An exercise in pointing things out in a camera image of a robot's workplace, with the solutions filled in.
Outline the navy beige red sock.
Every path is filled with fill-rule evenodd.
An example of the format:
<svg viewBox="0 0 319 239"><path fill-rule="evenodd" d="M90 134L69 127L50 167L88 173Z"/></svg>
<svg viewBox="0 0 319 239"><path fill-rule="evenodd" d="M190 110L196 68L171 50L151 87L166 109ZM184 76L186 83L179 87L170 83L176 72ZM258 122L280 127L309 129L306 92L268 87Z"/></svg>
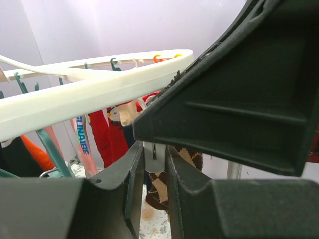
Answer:
<svg viewBox="0 0 319 239"><path fill-rule="evenodd" d="M145 99L138 98L109 108L107 116L111 125L129 126L146 107Z"/></svg>

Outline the brown argyle sock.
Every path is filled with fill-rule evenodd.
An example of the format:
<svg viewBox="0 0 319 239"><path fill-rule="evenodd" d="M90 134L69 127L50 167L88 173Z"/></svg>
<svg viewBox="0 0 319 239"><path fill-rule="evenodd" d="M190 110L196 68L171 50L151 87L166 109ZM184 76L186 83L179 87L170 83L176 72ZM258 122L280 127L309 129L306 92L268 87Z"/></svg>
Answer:
<svg viewBox="0 0 319 239"><path fill-rule="evenodd" d="M185 162L202 171L203 159L202 152L197 152L180 146L167 146L165 156L172 159L182 158ZM165 171L161 173L149 173L152 186L147 192L146 202L158 210L165 210L169 214L169 197L167 192L167 176Z"/></svg>

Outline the white sock clip hanger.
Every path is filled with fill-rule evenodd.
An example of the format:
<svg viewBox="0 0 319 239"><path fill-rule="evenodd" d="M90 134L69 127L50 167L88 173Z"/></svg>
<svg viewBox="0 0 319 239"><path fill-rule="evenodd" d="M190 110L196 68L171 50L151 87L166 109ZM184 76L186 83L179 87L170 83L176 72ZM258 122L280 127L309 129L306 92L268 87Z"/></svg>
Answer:
<svg viewBox="0 0 319 239"><path fill-rule="evenodd" d="M154 63L157 54L163 61ZM128 53L115 58L121 63L142 60L145 65L110 71L83 69L81 60L31 66L2 56L0 60L15 66L23 78L53 75L68 80L68 84L2 99L1 141L158 91L194 60L190 49Z"/></svg>

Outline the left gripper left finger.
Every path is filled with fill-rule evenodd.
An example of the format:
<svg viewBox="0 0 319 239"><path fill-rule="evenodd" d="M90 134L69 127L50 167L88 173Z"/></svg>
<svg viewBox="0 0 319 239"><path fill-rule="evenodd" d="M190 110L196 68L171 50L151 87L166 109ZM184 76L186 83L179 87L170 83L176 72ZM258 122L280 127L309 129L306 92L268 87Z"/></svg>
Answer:
<svg viewBox="0 0 319 239"><path fill-rule="evenodd" d="M91 179L2 178L3 239L136 239L144 177L137 141Z"/></svg>

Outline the white hanger clip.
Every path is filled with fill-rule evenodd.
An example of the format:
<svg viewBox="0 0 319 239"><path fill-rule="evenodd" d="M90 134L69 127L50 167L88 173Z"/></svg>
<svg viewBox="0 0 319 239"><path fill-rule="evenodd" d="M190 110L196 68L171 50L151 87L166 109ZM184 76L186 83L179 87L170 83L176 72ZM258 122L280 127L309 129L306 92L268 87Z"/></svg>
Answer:
<svg viewBox="0 0 319 239"><path fill-rule="evenodd" d="M143 141L145 170L148 173L161 173L165 169L166 145Z"/></svg>

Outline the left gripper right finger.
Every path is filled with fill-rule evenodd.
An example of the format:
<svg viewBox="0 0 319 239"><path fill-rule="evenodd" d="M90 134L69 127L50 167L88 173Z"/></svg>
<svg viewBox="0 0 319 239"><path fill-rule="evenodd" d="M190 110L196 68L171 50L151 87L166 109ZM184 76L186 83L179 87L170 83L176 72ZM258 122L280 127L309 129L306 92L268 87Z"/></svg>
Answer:
<svg viewBox="0 0 319 239"><path fill-rule="evenodd" d="M319 186L304 179L213 180L166 149L174 239L316 239Z"/></svg>

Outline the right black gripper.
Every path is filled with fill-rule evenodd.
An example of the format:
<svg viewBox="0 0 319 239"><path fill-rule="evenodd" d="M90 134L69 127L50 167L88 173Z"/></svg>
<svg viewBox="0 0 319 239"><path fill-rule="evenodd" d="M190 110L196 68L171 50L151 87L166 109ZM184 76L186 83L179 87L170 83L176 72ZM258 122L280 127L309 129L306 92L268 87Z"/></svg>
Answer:
<svg viewBox="0 0 319 239"><path fill-rule="evenodd" d="M318 1L249 0L133 129L137 140L301 176L318 123Z"/></svg>

